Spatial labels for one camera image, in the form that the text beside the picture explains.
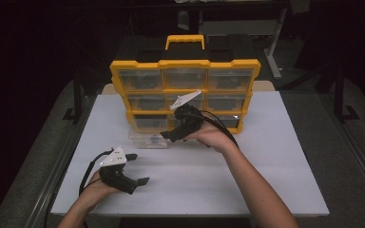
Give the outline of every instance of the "person's left hand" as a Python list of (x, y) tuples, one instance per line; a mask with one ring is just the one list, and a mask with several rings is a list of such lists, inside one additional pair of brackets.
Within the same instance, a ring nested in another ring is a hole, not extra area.
[(100, 178), (100, 173), (97, 170), (93, 174), (89, 184), (86, 186), (85, 190), (82, 192), (81, 196), (77, 200), (84, 208), (86, 208), (88, 211), (91, 211), (105, 197), (116, 192), (121, 191), (103, 183)]

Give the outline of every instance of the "white mounting plate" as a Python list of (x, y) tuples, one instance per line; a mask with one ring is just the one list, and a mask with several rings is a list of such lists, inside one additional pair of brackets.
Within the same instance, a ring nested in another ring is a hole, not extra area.
[(118, 146), (111, 154), (109, 154), (102, 162), (100, 167), (111, 166), (126, 163), (126, 156), (122, 146)]
[(196, 96), (198, 96), (200, 94), (201, 94), (201, 91), (199, 89), (197, 89), (197, 91), (195, 91), (195, 92), (188, 93), (188, 94), (183, 95), (183, 96), (179, 96), (177, 101), (173, 105), (170, 106), (170, 109), (174, 110), (177, 107), (182, 106), (185, 103), (191, 101), (192, 99), (194, 99)]

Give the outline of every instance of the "white table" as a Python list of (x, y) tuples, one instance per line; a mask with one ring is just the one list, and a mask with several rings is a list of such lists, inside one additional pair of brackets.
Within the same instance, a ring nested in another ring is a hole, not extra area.
[[(197, 142), (168, 149), (136, 149), (118, 95), (99, 95), (68, 167), (51, 213), (64, 214), (78, 197), (87, 166), (98, 154), (122, 145), (139, 155), (124, 174), (150, 177), (133, 195), (113, 194), (92, 214), (118, 217), (247, 217), (248, 209), (221, 154)], [(297, 217), (329, 214), (278, 92), (254, 92), (244, 128), (235, 135), (241, 150)], [(97, 161), (94, 170), (99, 168)]]

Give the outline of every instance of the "person's left arm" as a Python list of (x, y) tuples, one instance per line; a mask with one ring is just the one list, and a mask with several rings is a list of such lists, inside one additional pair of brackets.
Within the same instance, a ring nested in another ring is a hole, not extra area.
[(120, 190), (103, 183), (100, 180), (99, 171), (96, 171), (89, 185), (69, 208), (58, 227), (82, 227), (88, 213), (106, 196), (116, 192)]

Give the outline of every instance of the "yellow handle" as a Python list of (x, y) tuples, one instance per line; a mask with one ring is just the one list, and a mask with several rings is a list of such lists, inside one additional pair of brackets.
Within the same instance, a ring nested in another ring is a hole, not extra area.
[(180, 43), (180, 42), (201, 42), (202, 49), (205, 49), (205, 42), (203, 41), (203, 35), (169, 35), (167, 36), (167, 43), (165, 44), (165, 49), (168, 49), (170, 43)]

